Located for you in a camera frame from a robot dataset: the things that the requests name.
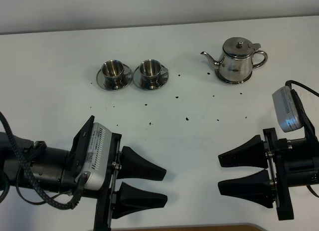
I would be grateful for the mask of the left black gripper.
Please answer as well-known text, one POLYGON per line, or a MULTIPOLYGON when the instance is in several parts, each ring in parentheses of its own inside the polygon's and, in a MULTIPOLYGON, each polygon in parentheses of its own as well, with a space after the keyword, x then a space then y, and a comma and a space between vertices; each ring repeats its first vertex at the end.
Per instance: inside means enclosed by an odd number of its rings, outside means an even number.
MULTIPOLYGON (((95 123, 94 118, 90 116, 74 137, 72 148, 66 159, 67 174, 74 181, 84 165, 95 123)), ((106 176, 101 188, 97 191, 84 188, 83 191, 84 197, 97 200, 93 227, 95 231, 109 231, 112 218, 119 219, 135 212, 163 208, 167 203, 167 196, 164 194, 140 190, 124 182, 114 193, 115 197, 112 199, 116 178, 162 181, 166 175, 166 169, 144 159, 130 147, 124 146, 119 158, 121 137, 121 134, 112 133, 106 176)))

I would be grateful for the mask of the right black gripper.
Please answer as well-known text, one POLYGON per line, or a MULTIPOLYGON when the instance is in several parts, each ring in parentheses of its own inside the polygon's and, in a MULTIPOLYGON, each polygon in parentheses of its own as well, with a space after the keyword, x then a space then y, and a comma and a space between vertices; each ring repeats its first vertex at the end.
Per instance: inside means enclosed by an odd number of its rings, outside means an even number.
POLYGON ((223 196, 245 199, 266 208, 273 208, 275 201, 281 221, 294 219, 289 188, 316 185, 319 182, 319 141, 316 130, 295 90, 292 90, 292 97, 304 125, 304 137, 279 139, 274 128, 264 129, 266 151, 261 136, 255 135, 243 145, 218 156, 224 168, 268 168, 269 162, 271 182, 268 171, 264 169, 246 177, 220 181, 218 188, 223 196))

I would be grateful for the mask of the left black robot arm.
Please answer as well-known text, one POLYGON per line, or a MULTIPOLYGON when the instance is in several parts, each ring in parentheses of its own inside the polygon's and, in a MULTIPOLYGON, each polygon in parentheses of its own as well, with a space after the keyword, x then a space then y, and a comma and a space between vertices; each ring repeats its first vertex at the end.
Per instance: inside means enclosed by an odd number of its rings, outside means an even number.
POLYGON ((10 187, 27 188, 39 196, 38 205, 72 210, 87 197, 97 201, 94 230, 108 231, 111 221, 123 216, 163 208, 167 196, 137 189, 117 180, 162 181, 166 170, 149 162, 90 117, 73 139, 70 150, 48 147, 44 141, 22 139, 13 134, 1 116, 0 198, 10 187))

